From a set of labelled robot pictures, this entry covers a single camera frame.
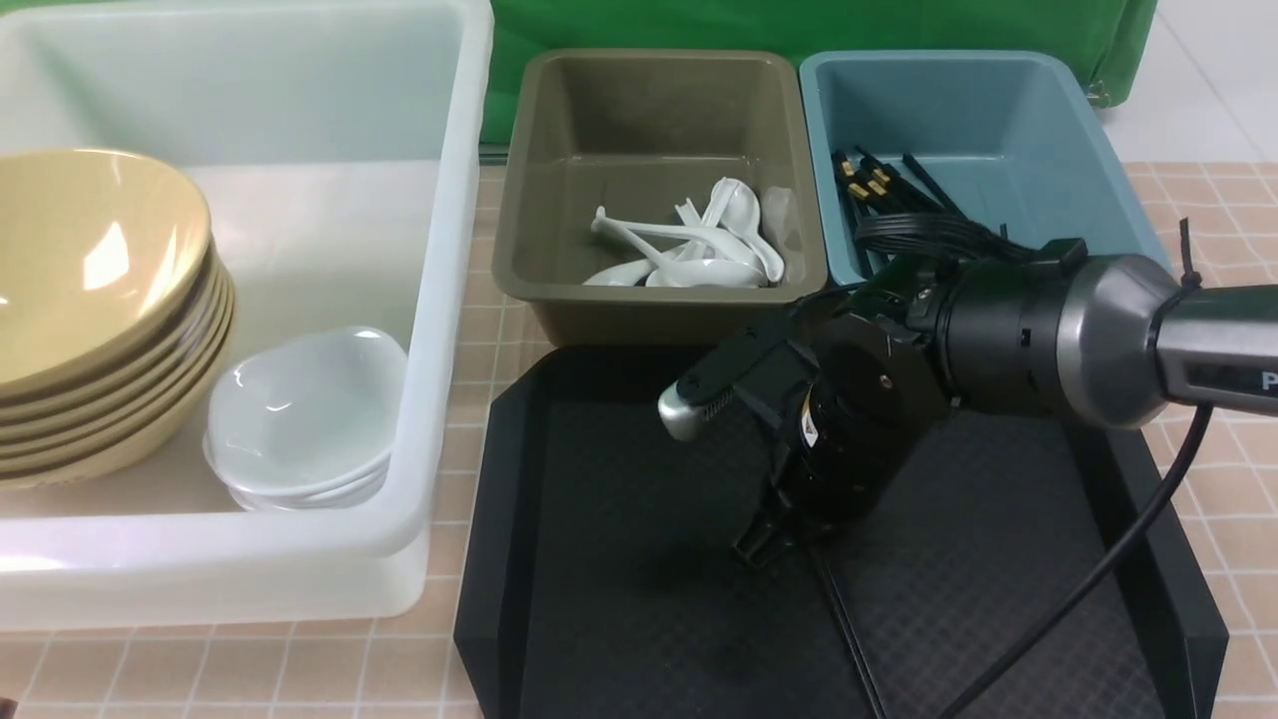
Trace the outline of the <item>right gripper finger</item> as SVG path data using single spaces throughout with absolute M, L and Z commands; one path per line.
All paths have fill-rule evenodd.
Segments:
M 794 549 L 796 541 L 794 504 L 785 499 L 762 499 L 748 527 L 734 545 L 737 558 L 749 568 L 762 568 Z

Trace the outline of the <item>right gripper silver-tipped finger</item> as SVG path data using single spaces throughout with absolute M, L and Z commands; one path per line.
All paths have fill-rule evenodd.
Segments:
M 817 374 L 812 344 L 826 321 L 812 313 L 767 312 L 698 359 L 657 400 L 663 427 L 676 441 L 735 401 L 746 406 L 774 442 L 803 441 L 799 414 Z

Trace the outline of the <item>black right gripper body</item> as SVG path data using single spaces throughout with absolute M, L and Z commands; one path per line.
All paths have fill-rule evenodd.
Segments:
M 900 255 L 838 301 L 815 304 L 815 373 L 785 418 L 771 520 L 837 529 L 866 517 L 937 423 L 950 418 L 935 356 L 946 261 Z

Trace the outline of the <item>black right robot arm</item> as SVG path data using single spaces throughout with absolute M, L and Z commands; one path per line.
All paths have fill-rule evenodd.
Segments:
M 1051 241 L 1015 263 L 898 255 L 744 328 L 672 382 L 659 418 L 690 441 L 734 397 L 780 455 L 739 554 L 758 567 L 875 510 L 958 410 L 1137 429 L 1169 404 L 1275 414 L 1275 287 L 1205 290 L 1145 255 Z

